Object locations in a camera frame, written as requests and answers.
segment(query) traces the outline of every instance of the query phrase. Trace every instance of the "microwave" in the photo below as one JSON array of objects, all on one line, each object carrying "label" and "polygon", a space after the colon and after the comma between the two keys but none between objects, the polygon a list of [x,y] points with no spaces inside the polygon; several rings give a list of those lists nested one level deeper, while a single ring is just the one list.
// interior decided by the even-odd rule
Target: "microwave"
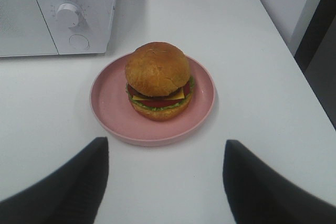
[{"label": "microwave", "polygon": [[106,52],[116,0],[0,0],[0,56]]}]

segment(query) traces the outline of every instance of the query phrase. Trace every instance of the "top bun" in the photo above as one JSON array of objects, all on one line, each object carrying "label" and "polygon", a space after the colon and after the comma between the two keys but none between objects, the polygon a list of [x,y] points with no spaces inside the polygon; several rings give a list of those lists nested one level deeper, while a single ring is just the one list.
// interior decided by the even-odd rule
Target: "top bun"
[{"label": "top bun", "polygon": [[187,57],[165,42],[151,42],[136,49],[125,66],[130,86],[148,97],[166,96],[190,78]]}]

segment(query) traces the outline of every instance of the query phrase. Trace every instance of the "white table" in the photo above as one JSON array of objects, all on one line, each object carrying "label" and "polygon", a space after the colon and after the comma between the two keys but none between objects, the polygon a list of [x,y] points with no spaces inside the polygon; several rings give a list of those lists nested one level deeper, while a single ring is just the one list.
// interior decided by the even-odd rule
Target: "white table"
[{"label": "white table", "polygon": [[[0,59],[0,200],[108,136],[110,175],[96,223],[234,223],[222,182],[231,138],[336,206],[336,132],[259,0],[117,0],[117,7],[104,55]],[[181,48],[217,89],[194,134],[154,148],[117,140],[89,106],[99,71],[149,41]]]}]

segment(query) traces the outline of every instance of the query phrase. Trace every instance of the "microwave knob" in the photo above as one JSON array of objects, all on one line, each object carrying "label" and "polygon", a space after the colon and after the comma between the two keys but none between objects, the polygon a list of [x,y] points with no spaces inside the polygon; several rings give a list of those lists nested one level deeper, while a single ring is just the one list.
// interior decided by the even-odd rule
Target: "microwave knob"
[{"label": "microwave knob", "polygon": [[59,25],[71,28],[77,26],[83,20],[83,15],[76,5],[64,3],[58,7],[56,18]]}]

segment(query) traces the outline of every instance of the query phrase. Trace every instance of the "control panel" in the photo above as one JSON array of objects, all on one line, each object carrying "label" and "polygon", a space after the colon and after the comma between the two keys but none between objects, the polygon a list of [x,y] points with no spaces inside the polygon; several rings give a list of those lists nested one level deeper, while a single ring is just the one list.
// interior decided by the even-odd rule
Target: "control panel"
[{"label": "control panel", "polygon": [[59,54],[105,52],[116,0],[37,0]]}]

